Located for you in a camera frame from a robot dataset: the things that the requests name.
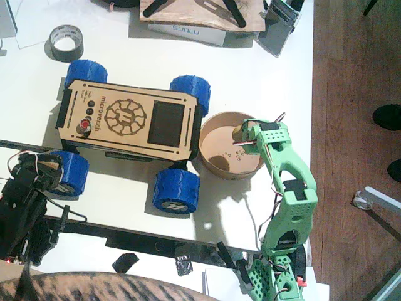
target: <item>blue wheel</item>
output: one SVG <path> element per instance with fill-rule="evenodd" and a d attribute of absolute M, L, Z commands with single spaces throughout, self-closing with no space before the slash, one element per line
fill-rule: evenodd
<path fill-rule="evenodd" d="M 52 154 L 60 155 L 63 158 L 63 178 L 58 187 L 51 192 L 60 196 L 81 195 L 88 175 L 88 161 L 78 154 L 62 150 L 52 152 Z"/>
<path fill-rule="evenodd" d="M 68 67 L 64 87 L 67 88 L 73 80 L 90 80 L 97 83 L 107 82 L 105 67 L 95 61 L 76 60 Z"/>
<path fill-rule="evenodd" d="M 201 180 L 182 169 L 164 169 L 156 175 L 153 205 L 175 214 L 195 212 L 198 206 Z"/>
<path fill-rule="evenodd" d="M 209 112 L 209 100 L 211 97 L 211 86 L 201 77 L 195 75 L 182 75 L 174 78 L 170 84 L 170 90 L 185 92 L 198 98 L 198 103 L 202 107 L 202 115 L 205 117 Z"/>

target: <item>person's foot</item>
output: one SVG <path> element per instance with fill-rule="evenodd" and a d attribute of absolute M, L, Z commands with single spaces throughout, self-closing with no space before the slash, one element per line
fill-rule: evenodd
<path fill-rule="evenodd" d="M 401 159 L 392 162 L 388 166 L 387 172 L 394 180 L 401 182 Z"/>
<path fill-rule="evenodd" d="M 387 130 L 401 130 L 401 105 L 384 105 L 376 109 L 373 121 Z"/>

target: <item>white paper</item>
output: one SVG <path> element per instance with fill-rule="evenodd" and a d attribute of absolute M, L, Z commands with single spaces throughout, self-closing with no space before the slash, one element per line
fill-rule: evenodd
<path fill-rule="evenodd" d="M 96 30 L 104 22 L 129 24 L 127 9 L 108 10 L 102 1 L 24 0 L 16 16 L 19 48 L 44 42 L 57 26 L 70 24 L 84 30 Z"/>

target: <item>round cardboard container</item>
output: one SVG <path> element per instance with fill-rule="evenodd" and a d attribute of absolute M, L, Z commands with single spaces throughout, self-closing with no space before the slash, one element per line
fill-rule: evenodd
<path fill-rule="evenodd" d="M 232 143 L 232 131 L 253 118 L 240 112 L 223 112 L 212 116 L 200 130 L 199 150 L 204 164 L 213 174 L 227 180 L 252 176 L 264 165 L 260 155 L 247 155 Z"/>

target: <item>white table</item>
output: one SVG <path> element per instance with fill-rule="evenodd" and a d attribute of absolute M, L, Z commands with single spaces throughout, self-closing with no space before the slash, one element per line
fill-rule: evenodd
<path fill-rule="evenodd" d="M 122 85 L 167 89 L 176 76 L 203 77 L 212 91 L 207 117 L 241 111 L 274 120 L 285 111 L 295 151 L 309 165 L 312 0 L 305 1 L 302 13 L 278 59 L 255 42 L 251 48 L 232 49 L 194 41 L 127 38 L 128 25 L 113 21 L 95 29 L 81 28 L 82 58 L 101 63 L 108 70 L 108 82 Z M 0 139 L 60 148 L 55 129 L 57 95 L 68 64 L 48 58 L 43 45 L 19 50 L 14 38 L 4 40 L 8 53 L 0 58 Z M 15 152 L 0 149 L 0 177 L 9 176 L 5 162 Z M 197 168 L 189 164 L 189 170 L 201 178 L 198 210 L 190 216 L 174 216 L 154 209 L 151 202 L 155 175 L 168 164 L 109 159 L 88 149 L 81 154 L 90 163 L 85 192 L 79 201 L 60 203 L 87 215 L 90 223 L 179 240 L 225 241 L 234 248 L 257 250 L 254 224 L 257 228 L 273 207 L 266 168 L 251 179 L 225 181 L 194 161 Z M 49 204 L 48 215 L 60 216 L 61 210 Z"/>

